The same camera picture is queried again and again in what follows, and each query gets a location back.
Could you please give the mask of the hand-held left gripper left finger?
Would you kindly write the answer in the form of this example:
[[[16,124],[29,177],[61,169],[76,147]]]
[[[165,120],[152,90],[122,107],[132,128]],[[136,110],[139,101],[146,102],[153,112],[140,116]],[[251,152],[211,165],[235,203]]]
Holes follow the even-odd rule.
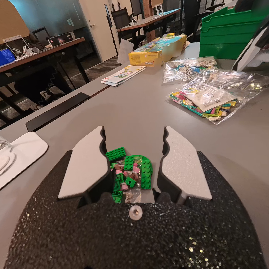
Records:
[[[103,193],[113,193],[114,184],[105,127],[98,126],[72,149],[58,199],[83,197],[87,204],[96,203]]]

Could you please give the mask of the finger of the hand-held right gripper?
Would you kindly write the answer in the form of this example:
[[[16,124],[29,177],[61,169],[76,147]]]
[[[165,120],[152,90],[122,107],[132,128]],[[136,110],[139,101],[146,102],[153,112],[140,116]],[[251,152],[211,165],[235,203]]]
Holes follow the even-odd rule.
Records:
[[[259,51],[249,62],[249,66],[260,66],[262,63],[269,62],[269,49]]]
[[[255,34],[254,38],[250,40],[240,56],[235,61],[232,70],[241,72],[245,67],[258,67],[249,66],[249,62],[255,57],[255,55],[261,50],[267,50],[269,48],[269,27],[265,27],[261,32]]]

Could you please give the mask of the clear plastic bag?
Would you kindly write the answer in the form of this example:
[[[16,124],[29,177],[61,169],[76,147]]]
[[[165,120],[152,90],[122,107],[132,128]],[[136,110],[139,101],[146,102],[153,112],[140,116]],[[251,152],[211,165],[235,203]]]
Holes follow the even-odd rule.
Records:
[[[192,102],[201,110],[235,113],[268,88],[268,77],[257,73],[207,69],[188,86]]]

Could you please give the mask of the pile of lego pieces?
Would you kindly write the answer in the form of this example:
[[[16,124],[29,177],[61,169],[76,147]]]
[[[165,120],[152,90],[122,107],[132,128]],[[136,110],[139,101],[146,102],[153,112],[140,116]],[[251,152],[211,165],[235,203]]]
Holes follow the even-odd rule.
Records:
[[[140,203],[142,190],[151,189],[153,167],[143,155],[128,156],[124,147],[106,153],[115,172],[112,198],[115,203]]]

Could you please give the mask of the yellow lego box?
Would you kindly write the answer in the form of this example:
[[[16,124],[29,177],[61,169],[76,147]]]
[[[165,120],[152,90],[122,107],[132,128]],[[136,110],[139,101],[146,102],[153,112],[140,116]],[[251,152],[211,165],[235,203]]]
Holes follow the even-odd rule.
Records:
[[[139,47],[129,53],[129,61],[133,66],[160,67],[165,62],[181,55],[186,47],[187,36],[166,35]]]

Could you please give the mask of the dark lego box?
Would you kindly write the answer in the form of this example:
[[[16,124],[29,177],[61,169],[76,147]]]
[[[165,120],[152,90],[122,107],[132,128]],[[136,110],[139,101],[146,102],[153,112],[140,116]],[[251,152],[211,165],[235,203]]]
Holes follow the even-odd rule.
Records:
[[[74,39],[76,39],[74,33],[67,32],[67,33],[49,38],[48,42],[50,45],[52,45],[52,47],[55,47],[55,46],[62,45],[64,43],[73,41]]]

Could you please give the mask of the green plastic bin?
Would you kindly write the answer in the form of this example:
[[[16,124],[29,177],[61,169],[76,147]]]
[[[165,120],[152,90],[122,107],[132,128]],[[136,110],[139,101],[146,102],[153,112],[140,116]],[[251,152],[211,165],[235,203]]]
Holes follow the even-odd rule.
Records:
[[[230,44],[201,44],[200,57],[213,56],[216,59],[237,59],[243,49],[247,46],[246,43],[230,43]]]
[[[259,27],[259,23],[225,25],[202,28],[200,32],[201,45],[216,44],[247,44]]]
[[[269,13],[269,8],[235,12],[227,7],[220,9],[202,19],[202,30],[207,31],[211,27],[220,27],[235,24],[261,22]]]

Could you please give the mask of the bag of lime pink pieces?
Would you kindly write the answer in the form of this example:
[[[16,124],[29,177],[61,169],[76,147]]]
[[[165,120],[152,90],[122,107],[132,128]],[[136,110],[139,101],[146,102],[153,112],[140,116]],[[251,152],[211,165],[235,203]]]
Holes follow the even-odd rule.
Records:
[[[167,96],[177,104],[214,125],[234,115],[246,102],[235,89],[222,89],[202,82],[190,82]]]

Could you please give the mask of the bag of blue pieces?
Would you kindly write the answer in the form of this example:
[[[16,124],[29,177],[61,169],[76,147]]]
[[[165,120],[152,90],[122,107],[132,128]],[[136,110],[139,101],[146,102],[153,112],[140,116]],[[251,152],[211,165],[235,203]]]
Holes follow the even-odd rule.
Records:
[[[169,61],[164,65],[162,82],[170,84],[189,82],[216,65],[217,61],[213,56]]]

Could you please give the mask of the closed instruction booklet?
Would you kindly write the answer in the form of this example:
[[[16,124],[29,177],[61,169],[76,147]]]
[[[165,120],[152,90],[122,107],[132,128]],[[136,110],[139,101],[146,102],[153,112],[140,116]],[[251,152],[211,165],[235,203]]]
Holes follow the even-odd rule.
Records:
[[[145,66],[128,65],[125,68],[121,69],[120,71],[103,78],[102,80],[113,83],[119,83],[122,80],[129,78],[131,75],[138,73],[143,69],[145,69]]]

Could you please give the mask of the long wooden desk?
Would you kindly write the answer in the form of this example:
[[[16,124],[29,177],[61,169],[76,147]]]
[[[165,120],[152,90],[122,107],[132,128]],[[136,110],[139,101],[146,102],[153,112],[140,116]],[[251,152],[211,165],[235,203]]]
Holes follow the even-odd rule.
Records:
[[[167,27],[168,24],[172,21],[174,21],[177,18],[177,14],[180,13],[180,8],[174,9],[171,11],[164,12],[163,15],[153,15],[148,18],[142,19],[138,23],[134,25],[128,25],[124,26],[117,30],[118,36],[119,36],[119,42],[121,42],[121,39],[125,32],[127,34],[131,34],[131,37],[133,39],[134,49],[138,48],[138,45],[141,41],[139,41],[138,36],[136,35],[136,32],[138,32],[140,29],[143,29],[144,34],[149,33],[153,30],[156,30],[157,28],[162,28],[162,34],[167,34]]]

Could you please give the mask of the black mesh office chair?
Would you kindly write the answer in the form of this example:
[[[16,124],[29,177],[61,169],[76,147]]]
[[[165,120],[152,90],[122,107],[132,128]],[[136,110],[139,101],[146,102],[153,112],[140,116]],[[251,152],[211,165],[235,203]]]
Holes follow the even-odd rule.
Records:
[[[145,35],[140,34],[141,27],[122,30],[122,28],[129,26],[130,24],[130,16],[128,15],[126,8],[120,9],[118,11],[112,11],[111,15],[117,29],[119,43],[122,39],[127,40],[134,45],[134,50],[137,49],[139,47],[139,43],[141,43],[146,38]]]

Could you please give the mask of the blue plastic bin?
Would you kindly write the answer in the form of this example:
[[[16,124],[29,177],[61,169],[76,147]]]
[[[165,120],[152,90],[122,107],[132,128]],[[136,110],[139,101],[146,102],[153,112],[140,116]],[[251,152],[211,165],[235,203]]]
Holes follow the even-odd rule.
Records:
[[[14,62],[16,58],[9,49],[0,50],[0,66]]]

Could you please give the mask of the white door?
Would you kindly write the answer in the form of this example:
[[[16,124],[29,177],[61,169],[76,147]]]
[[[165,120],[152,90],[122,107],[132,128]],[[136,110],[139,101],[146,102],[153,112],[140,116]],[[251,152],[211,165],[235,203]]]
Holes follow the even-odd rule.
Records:
[[[119,39],[108,0],[79,0],[94,47],[101,60],[117,55]]]

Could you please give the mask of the wooden desk divider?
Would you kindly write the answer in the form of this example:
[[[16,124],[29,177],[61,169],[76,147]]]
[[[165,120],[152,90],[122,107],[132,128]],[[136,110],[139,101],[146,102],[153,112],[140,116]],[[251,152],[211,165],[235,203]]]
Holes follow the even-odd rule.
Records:
[[[0,44],[4,39],[21,35],[27,37],[30,31],[15,6],[8,0],[0,1]]]

